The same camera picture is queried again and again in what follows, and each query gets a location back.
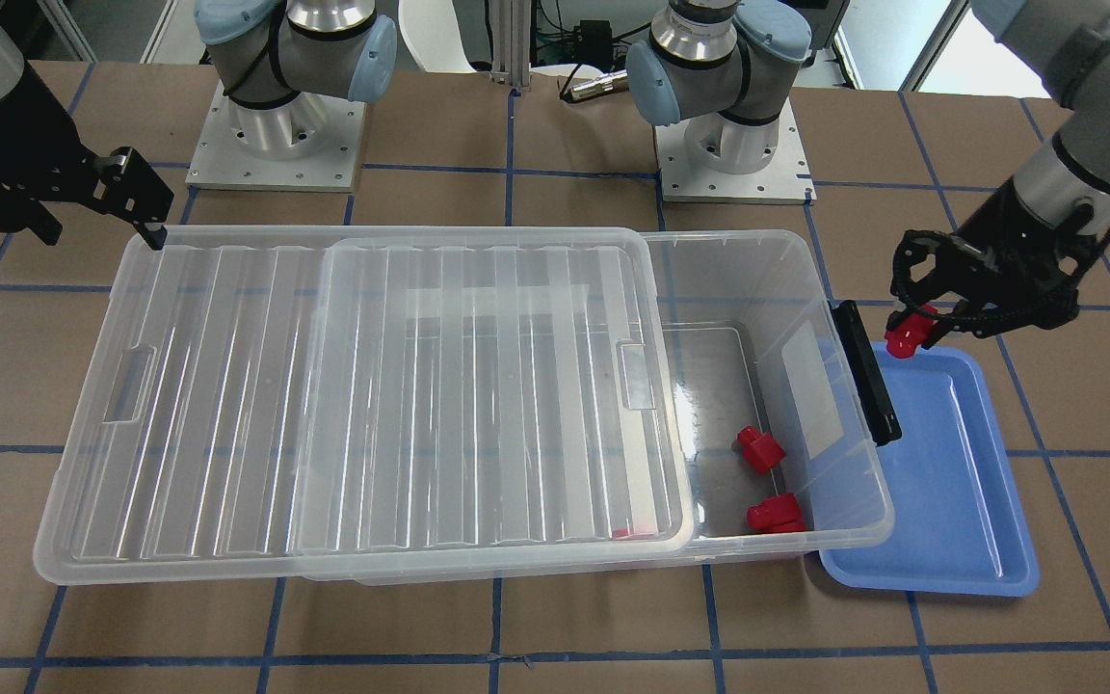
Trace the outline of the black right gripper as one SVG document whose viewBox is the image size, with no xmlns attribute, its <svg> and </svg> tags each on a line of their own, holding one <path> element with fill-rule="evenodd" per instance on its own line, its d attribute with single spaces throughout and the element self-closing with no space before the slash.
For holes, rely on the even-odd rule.
<svg viewBox="0 0 1110 694">
<path fill-rule="evenodd" d="M 0 233 L 31 231 L 54 245 L 62 224 L 49 202 L 79 203 L 135 228 L 147 247 L 167 247 L 173 192 L 132 147 L 95 157 L 74 119 L 26 67 L 0 98 Z"/>
</svg>

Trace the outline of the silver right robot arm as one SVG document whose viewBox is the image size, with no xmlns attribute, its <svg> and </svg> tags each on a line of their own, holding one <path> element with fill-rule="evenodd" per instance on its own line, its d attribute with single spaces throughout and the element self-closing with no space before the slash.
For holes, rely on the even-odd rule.
<svg viewBox="0 0 1110 694">
<path fill-rule="evenodd" d="M 373 104 L 386 93 L 398 28 L 373 1 L 198 1 L 194 20 L 222 92 L 264 113 L 303 95 Z M 98 155 L 74 119 L 0 26 L 0 233 L 53 247 L 63 227 L 51 201 L 75 203 L 167 245 L 173 192 L 132 147 Z"/>
</svg>

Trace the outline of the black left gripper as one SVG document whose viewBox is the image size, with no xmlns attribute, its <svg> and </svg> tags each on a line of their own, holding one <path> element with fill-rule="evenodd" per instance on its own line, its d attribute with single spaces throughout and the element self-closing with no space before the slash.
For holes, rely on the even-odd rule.
<svg viewBox="0 0 1110 694">
<path fill-rule="evenodd" d="M 1005 183 L 957 233 L 907 229 L 891 260 L 894 312 L 919 306 L 929 313 L 921 350 L 951 333 L 983 339 L 1021 328 L 1062 328 L 1080 312 L 1082 281 L 1074 273 L 1097 249 L 1096 237 L 1084 233 L 1096 217 L 1092 199 L 1079 198 L 1061 223 L 1048 227 L 1026 209 L 1015 184 Z M 961 240 L 977 257 L 952 258 L 953 279 L 939 269 L 938 252 L 952 251 Z M 957 302 L 947 310 L 929 303 L 944 296 Z"/>
</svg>

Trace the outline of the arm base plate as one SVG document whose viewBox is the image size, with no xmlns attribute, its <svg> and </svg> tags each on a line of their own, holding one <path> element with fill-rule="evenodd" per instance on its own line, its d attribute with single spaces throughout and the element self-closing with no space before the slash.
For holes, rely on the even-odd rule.
<svg viewBox="0 0 1110 694">
<path fill-rule="evenodd" d="M 300 93 L 272 110 L 238 105 L 216 84 L 188 168 L 202 190 L 351 194 L 356 188 L 364 102 Z"/>
<path fill-rule="evenodd" d="M 698 115 L 653 128 L 662 199 L 805 205 L 818 199 L 793 102 L 761 125 Z"/>
</svg>

